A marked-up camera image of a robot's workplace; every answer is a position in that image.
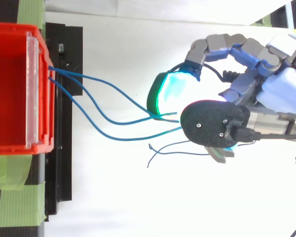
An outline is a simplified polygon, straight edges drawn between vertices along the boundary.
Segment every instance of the green tape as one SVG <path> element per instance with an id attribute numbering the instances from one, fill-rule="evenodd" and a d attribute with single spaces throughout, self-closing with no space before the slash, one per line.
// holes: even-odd
<path id="1" fill-rule="evenodd" d="M 44 0 L 20 0 L 18 12 L 18 24 L 37 25 L 43 29 L 45 16 Z"/>
<path id="2" fill-rule="evenodd" d="M 45 218 L 45 183 L 1 191 L 0 227 L 39 226 Z"/>
<path id="3" fill-rule="evenodd" d="M 20 190 L 30 172 L 32 155 L 0 156 L 0 190 Z"/>

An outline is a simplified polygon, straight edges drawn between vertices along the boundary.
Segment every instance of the white backdrop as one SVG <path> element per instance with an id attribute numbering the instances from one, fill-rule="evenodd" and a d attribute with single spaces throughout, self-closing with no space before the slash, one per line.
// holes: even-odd
<path id="1" fill-rule="evenodd" d="M 46 0 L 48 11 L 250 25 L 291 0 Z"/>
<path id="2" fill-rule="evenodd" d="M 210 34 L 242 33 L 266 44 L 280 29 L 159 22 L 47 13 L 48 22 L 83 26 L 83 71 L 108 80 L 140 104 L 155 76 L 182 62 L 191 43 Z M 242 72 L 232 58 L 211 63 Z M 106 85 L 84 79 L 111 119 L 145 117 Z M 226 89 L 204 69 L 200 94 Z M 76 97 L 96 124 L 117 137 L 152 135 L 174 124 L 148 121 L 132 126 L 106 122 L 84 95 Z M 241 147 L 227 164 L 210 157 L 158 155 L 156 149 L 185 140 L 182 131 L 141 142 L 116 142 L 97 132 L 73 108 L 73 201 L 45 225 L 46 237 L 287 237 L 296 228 L 296 143 L 258 142 Z M 195 144 L 167 151 L 204 153 Z"/>

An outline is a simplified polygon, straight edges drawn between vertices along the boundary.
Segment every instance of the red plastic bin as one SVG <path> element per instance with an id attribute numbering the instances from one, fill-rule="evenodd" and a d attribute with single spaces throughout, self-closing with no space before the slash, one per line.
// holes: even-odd
<path id="1" fill-rule="evenodd" d="M 0 155 L 54 148 L 53 66 L 39 29 L 0 23 Z"/>

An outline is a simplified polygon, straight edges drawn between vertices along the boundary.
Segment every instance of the robotic hand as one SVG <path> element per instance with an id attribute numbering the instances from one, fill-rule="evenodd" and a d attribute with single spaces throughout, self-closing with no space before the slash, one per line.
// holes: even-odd
<path id="1" fill-rule="evenodd" d="M 233 152 L 237 142 L 260 139 L 296 141 L 296 35 L 274 37 L 266 46 L 237 35 L 211 35 L 192 44 L 179 71 L 200 80 L 205 62 L 232 55 L 248 67 L 245 73 L 225 72 L 230 88 L 226 102 L 198 101 L 185 108 L 181 125 L 187 138 L 206 147 L 217 161 Z"/>

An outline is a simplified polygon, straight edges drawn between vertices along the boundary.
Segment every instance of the black connector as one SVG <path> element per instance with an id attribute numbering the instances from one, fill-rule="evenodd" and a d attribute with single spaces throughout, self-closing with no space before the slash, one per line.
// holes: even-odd
<path id="1" fill-rule="evenodd" d="M 254 142 L 261 139 L 261 133 L 246 127 L 234 127 L 230 135 L 236 142 Z"/>

